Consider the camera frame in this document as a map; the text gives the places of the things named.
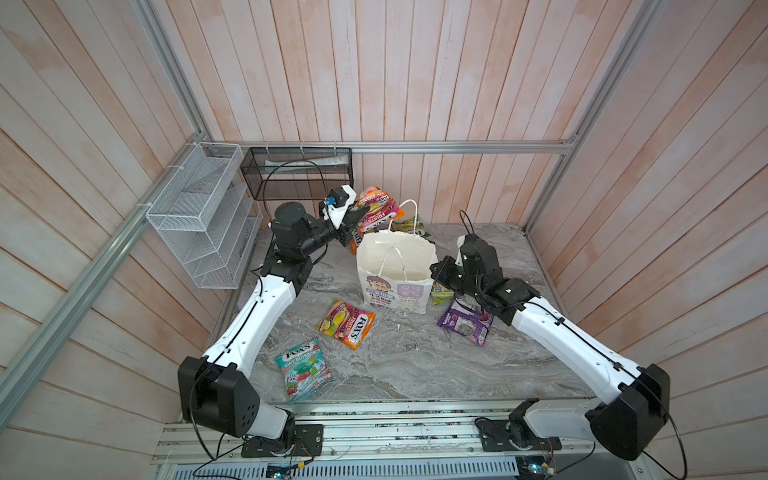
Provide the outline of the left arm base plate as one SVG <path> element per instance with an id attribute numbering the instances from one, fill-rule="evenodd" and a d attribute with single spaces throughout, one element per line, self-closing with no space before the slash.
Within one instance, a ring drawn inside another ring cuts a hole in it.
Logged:
<path id="1" fill-rule="evenodd" d="M 243 458 L 282 459 L 293 456 L 317 457 L 321 455 L 324 440 L 322 424 L 289 425 L 278 439 L 252 437 L 242 447 Z"/>

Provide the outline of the red yellow candy bag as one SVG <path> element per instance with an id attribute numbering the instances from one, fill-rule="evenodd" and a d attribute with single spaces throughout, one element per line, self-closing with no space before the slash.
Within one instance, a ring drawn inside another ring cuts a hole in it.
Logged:
<path id="1" fill-rule="evenodd" d="M 355 207 L 368 207 L 367 213 L 357 223 L 349 241 L 350 251 L 355 254 L 365 234 L 376 232 L 389 225 L 390 221 L 403 218 L 405 212 L 399 203 L 387 192 L 377 186 L 366 188 L 357 199 Z"/>

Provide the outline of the purple Fox's berries bag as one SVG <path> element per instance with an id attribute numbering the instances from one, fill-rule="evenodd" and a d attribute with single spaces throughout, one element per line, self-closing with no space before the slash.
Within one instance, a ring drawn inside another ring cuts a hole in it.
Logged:
<path id="1" fill-rule="evenodd" d="M 456 333 L 479 347 L 484 347 L 493 320 L 494 316 L 481 307 L 453 299 L 437 320 L 437 326 Z"/>

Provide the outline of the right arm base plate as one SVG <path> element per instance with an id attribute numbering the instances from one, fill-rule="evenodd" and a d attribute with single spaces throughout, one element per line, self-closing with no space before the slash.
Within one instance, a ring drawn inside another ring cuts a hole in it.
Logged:
<path id="1" fill-rule="evenodd" d="M 509 420 L 491 420 L 487 417 L 474 419 L 474 426 L 484 452 L 557 451 L 562 442 L 557 437 L 535 437 L 524 423 Z"/>

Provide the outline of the white paper bag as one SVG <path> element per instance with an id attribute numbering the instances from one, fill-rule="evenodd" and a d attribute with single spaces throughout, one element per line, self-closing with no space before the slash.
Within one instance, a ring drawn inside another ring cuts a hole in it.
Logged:
<path id="1" fill-rule="evenodd" d="M 423 314 L 437 262 L 433 243 L 411 232 L 389 228 L 363 237 L 356 251 L 363 302 L 368 306 Z"/>

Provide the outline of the green Spring Tea candy bag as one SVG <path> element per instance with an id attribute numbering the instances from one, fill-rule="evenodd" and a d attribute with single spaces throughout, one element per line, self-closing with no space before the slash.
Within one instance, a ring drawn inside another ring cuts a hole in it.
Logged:
<path id="1" fill-rule="evenodd" d="M 434 305 L 450 301 L 454 297 L 454 292 L 449 288 L 441 285 L 438 282 L 434 282 L 430 292 L 430 298 Z"/>

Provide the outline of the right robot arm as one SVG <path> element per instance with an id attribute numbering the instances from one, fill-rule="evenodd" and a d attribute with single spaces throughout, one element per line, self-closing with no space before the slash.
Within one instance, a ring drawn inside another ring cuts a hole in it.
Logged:
<path id="1" fill-rule="evenodd" d="M 458 264 L 450 256 L 430 271 L 439 284 L 471 296 L 486 312 L 545 347 L 595 396 L 571 407 L 523 401 L 506 426 L 515 448 L 530 450 L 544 439 L 566 437 L 593 441 L 618 458 L 635 460 L 670 422 L 671 379 L 660 366 L 643 367 L 613 352 L 520 279 L 493 283 L 475 261 L 466 258 Z"/>

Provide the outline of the teal Fox's candy bag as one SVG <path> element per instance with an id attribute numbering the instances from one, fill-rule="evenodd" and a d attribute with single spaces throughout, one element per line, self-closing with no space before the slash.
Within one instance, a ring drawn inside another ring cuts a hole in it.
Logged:
<path id="1" fill-rule="evenodd" d="M 333 381 L 317 339 L 305 341 L 275 357 L 290 404 L 313 395 Z"/>

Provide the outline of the orange Fox's candy bag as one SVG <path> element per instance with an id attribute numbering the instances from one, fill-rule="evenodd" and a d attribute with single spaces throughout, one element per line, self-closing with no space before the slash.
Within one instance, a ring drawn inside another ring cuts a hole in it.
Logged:
<path id="1" fill-rule="evenodd" d="M 336 299 L 316 326 L 316 331 L 357 350 L 375 319 L 375 313 Z"/>

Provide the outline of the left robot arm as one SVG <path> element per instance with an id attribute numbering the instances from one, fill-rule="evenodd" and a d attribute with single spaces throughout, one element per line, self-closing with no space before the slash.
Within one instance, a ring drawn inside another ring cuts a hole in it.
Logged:
<path id="1" fill-rule="evenodd" d="M 308 280 L 312 255 L 337 240 L 350 241 L 367 214 L 365 206 L 323 202 L 319 218 L 298 202 L 278 207 L 270 229 L 260 280 L 222 336 L 200 358 L 186 358 L 178 370 L 185 421 L 226 435 L 282 439 L 290 414 L 263 403 L 250 383 L 256 357 L 283 312 Z"/>

